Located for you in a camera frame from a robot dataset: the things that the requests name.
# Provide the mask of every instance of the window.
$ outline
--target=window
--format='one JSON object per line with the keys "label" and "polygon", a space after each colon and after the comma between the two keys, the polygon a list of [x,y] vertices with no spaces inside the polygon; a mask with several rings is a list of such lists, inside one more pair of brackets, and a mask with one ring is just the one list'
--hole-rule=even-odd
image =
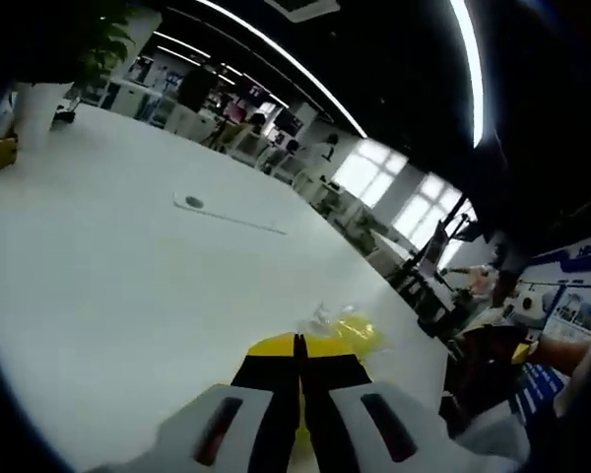
{"label": "window", "polygon": [[461,195],[455,187],[430,174],[396,218],[394,228],[415,247],[422,248],[433,236],[438,221],[453,210]]}
{"label": "window", "polygon": [[407,158],[370,140],[362,140],[333,180],[372,208],[405,167]]}

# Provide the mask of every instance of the black ceiling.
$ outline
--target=black ceiling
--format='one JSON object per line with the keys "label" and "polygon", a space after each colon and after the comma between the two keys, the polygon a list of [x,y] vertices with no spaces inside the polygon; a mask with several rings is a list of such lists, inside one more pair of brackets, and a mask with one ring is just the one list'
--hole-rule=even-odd
{"label": "black ceiling", "polygon": [[[311,101],[357,133],[246,29],[195,0],[157,3],[162,33],[247,72],[284,101]],[[215,3],[293,55],[368,137],[467,193],[487,228],[546,247],[557,242],[546,241],[549,228],[591,200],[591,0],[466,0],[486,99],[475,150],[470,74],[448,0],[341,0],[340,12],[301,24],[262,0]]]}

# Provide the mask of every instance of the small hole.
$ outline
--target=small hole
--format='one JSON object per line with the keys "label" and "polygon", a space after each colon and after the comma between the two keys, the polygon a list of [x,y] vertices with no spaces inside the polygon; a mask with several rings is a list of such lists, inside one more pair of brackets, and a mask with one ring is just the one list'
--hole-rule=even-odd
{"label": "small hole", "polygon": [[378,428],[393,461],[400,463],[418,451],[405,426],[379,394],[367,394],[361,402]]}
{"label": "small hole", "polygon": [[223,400],[208,423],[206,436],[202,439],[199,448],[193,455],[198,463],[205,466],[211,466],[215,463],[219,448],[221,448],[224,437],[242,403],[242,400],[233,397]]}
{"label": "small hole", "polygon": [[197,197],[193,197],[192,195],[186,197],[186,203],[193,209],[202,209],[204,207],[204,203]]}

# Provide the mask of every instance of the potted plant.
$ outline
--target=potted plant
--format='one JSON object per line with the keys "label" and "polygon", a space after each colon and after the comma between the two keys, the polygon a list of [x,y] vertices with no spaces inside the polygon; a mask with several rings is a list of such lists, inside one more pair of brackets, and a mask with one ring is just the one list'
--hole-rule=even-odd
{"label": "potted plant", "polygon": [[17,79],[15,129],[19,147],[39,149],[61,99],[75,85],[95,81],[127,58],[125,0],[91,0],[64,7],[64,21],[38,32]]}

